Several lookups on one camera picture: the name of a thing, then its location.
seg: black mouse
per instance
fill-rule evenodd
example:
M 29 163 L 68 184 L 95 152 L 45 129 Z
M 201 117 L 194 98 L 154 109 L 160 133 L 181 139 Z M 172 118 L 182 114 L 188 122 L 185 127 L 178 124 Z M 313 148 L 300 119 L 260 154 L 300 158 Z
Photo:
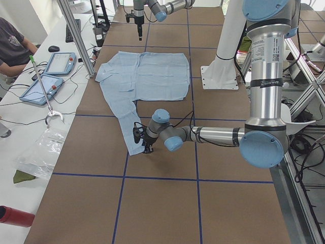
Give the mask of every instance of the black mouse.
M 49 47 L 49 52 L 59 52 L 60 48 L 57 46 L 50 46 Z

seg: white desk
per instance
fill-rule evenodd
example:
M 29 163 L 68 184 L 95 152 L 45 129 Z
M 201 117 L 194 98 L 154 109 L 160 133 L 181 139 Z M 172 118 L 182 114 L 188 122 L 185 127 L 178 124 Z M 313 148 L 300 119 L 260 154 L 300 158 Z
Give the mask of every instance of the white desk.
M 95 38 L 92 32 L 92 26 L 89 22 L 89 14 L 77 14 L 75 18 L 81 19 L 82 38 L 84 40 L 86 48 L 95 45 Z M 51 53 L 48 52 L 48 47 L 51 45 L 59 46 L 62 52 L 75 52 L 77 58 L 80 58 L 75 43 L 66 43 L 66 21 L 62 18 L 53 31 L 49 34 L 46 40 L 42 43 L 41 47 L 34 55 L 36 63 L 48 61 Z M 82 63 L 76 63 L 74 70 L 70 73 L 72 75 L 77 67 Z M 18 77 L 15 84 L 32 84 L 32 74 L 22 74 Z M 82 95 L 85 91 L 88 77 L 87 71 L 84 66 L 73 77 L 73 81 L 79 85 L 75 94 L 63 104 L 58 104 L 54 100 L 51 100 L 53 109 L 61 113 L 75 112 L 77 106 L 80 103 Z M 22 95 L 26 88 L 15 88 L 20 86 L 14 86 L 11 91 L 17 95 Z M 57 92 L 55 98 L 58 101 L 65 100 L 70 94 L 72 94 L 76 85 L 71 81 L 67 81 Z M 7 93 L 0 102 L 0 105 L 20 102 L 18 97 L 12 93 Z M 9 121 L 19 123 L 29 123 L 42 118 L 45 118 L 48 113 L 47 105 L 34 106 L 29 103 L 20 103 L 16 105 L 0 106 L 0 116 Z M 50 119 L 50 126 L 61 130 L 68 131 L 73 121 L 74 115 L 64 115 L 64 124 L 56 117 Z M 36 213 L 39 204 L 42 200 L 44 191 L 46 189 L 47 180 L 35 179 L 32 181 L 25 181 L 18 184 L 13 184 L 13 176 L 15 174 L 15 159 L 25 150 L 31 147 L 31 145 L 40 137 L 40 135 L 46 130 L 44 121 L 40 121 L 29 126 L 14 125 L 4 121 L 1 121 L 7 126 L 12 134 L 8 138 L 0 138 L 0 205 L 6 205 L 26 212 Z M 10 244 L 22 244 L 29 232 L 29 228 L 16 227 L 6 224 L 0 224 L 0 236 L 1 243 Z

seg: blue electronic device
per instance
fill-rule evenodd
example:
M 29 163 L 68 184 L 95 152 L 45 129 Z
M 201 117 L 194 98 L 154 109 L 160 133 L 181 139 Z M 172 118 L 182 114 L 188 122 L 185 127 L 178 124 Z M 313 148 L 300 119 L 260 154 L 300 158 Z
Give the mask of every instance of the blue electronic device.
M 48 75 L 67 75 L 76 64 L 76 54 L 74 52 L 53 53 L 44 74 Z
M 61 77 L 56 77 L 48 74 L 42 74 L 41 79 L 48 94 L 49 100 L 51 100 L 56 94 L 57 90 L 62 86 L 63 79 Z M 37 105 L 46 104 L 46 99 L 39 84 L 39 80 L 35 80 L 34 83 L 19 97 L 21 101 L 30 102 Z

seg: blue joint cap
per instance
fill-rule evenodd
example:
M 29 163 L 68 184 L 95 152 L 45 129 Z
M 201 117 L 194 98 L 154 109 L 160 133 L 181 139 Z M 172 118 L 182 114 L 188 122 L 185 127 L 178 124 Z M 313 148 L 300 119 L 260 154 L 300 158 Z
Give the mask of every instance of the blue joint cap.
M 243 158 L 258 168 L 271 168 L 279 164 L 284 152 L 280 141 L 264 131 L 250 131 L 239 143 Z
M 164 142 L 164 145 L 169 151 L 176 151 L 182 147 L 183 141 L 182 138 L 180 138 L 179 136 L 173 136 L 168 138 Z
M 167 14 L 165 12 L 159 12 L 156 13 L 155 17 L 158 20 L 158 22 L 163 22 L 167 18 Z
M 292 28 L 287 34 L 285 34 L 284 38 L 291 38 L 297 34 L 298 27 Z
M 169 113 L 164 110 L 164 109 L 157 109 L 152 117 L 153 121 L 155 121 L 156 123 L 159 123 L 159 124 L 163 124 L 163 123 L 167 123 L 169 121 Z
M 243 14 L 252 22 L 267 20 L 278 14 L 289 0 L 244 0 Z

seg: gray t-shirt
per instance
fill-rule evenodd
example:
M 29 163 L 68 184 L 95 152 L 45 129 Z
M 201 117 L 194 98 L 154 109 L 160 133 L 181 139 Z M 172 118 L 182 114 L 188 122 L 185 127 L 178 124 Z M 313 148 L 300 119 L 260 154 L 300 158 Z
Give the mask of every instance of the gray t-shirt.
M 0 17 L 0 65 L 24 65 L 32 53 L 21 42 L 24 36 L 11 23 Z

